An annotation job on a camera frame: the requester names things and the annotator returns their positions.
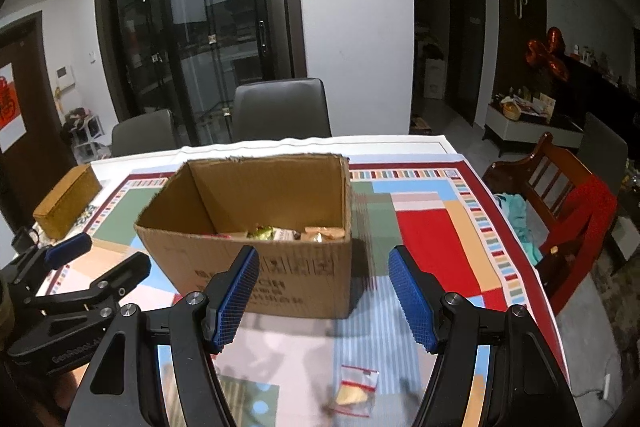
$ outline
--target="dark gray dining chair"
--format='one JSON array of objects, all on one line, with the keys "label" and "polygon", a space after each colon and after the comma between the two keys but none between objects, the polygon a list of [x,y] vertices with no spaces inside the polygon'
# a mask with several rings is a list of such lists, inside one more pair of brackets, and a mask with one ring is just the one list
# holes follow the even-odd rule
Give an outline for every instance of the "dark gray dining chair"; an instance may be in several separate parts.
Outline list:
[{"label": "dark gray dining chair", "polygon": [[318,78],[239,86],[233,118],[236,142],[331,137],[324,86]]},{"label": "dark gray dining chair", "polygon": [[135,116],[111,132],[111,156],[129,156],[178,149],[174,117],[168,109]]},{"label": "dark gray dining chair", "polygon": [[618,195],[625,176],[626,142],[605,123],[587,113],[584,136],[578,149],[578,160]]}]

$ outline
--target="woven basket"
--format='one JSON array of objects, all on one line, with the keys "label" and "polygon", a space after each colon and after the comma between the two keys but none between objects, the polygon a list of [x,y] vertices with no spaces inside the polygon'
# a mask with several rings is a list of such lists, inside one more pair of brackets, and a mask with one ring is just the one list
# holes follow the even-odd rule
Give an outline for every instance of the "woven basket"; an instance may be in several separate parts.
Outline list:
[{"label": "woven basket", "polygon": [[91,165],[74,167],[36,207],[33,219],[50,238],[64,239],[100,189]]},{"label": "woven basket", "polygon": [[520,119],[520,115],[522,111],[516,104],[504,104],[502,106],[502,114],[505,115],[509,120],[518,121]]}]

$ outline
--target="sliding glass door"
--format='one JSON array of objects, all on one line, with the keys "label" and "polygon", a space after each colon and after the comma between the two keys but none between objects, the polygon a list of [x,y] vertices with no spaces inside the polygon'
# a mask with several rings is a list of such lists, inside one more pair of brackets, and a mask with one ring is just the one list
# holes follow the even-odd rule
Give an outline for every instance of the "sliding glass door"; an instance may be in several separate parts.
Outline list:
[{"label": "sliding glass door", "polygon": [[140,113],[170,109],[178,134],[190,142],[162,34],[161,0],[117,0],[127,83]]},{"label": "sliding glass door", "polygon": [[117,2],[138,110],[170,108],[192,145],[230,142],[236,87],[274,78],[266,0]]}]

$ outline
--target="colorful tablecloth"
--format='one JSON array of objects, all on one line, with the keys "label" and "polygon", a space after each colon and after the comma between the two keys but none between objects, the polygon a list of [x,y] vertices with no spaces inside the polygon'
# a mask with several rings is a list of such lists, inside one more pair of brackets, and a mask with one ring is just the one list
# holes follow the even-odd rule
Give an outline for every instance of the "colorful tablecloth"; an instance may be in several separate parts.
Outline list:
[{"label": "colorful tablecloth", "polygon": [[[93,250],[50,275],[41,292],[86,288],[124,256],[144,251],[132,224],[178,168],[175,160],[133,169],[109,194],[99,196],[83,226],[94,238]],[[415,343],[388,277],[388,252],[398,244],[409,248],[422,269],[436,274],[446,291],[457,291],[477,306],[505,310],[514,303],[526,305],[566,369],[540,282],[491,194],[462,156],[350,155],[350,170],[353,311],[339,321],[245,314],[235,341],[215,360],[239,427],[411,425],[435,357]],[[136,302],[147,310],[179,298],[152,264],[148,279],[121,304]],[[465,426],[478,425],[488,356],[488,347],[479,347]],[[171,425],[184,425],[169,348],[159,348],[159,361]],[[380,372],[370,418],[330,411],[341,365]]]}]

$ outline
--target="blue handle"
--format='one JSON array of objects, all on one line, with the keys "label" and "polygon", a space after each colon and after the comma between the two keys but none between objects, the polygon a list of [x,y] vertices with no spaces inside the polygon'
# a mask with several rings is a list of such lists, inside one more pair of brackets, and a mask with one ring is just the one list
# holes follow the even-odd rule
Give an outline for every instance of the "blue handle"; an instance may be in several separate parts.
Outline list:
[{"label": "blue handle", "polygon": [[80,257],[83,253],[87,253],[91,250],[91,246],[91,236],[81,232],[49,248],[44,256],[44,262],[50,269],[57,270],[65,266],[65,264],[71,263],[71,261]]}]

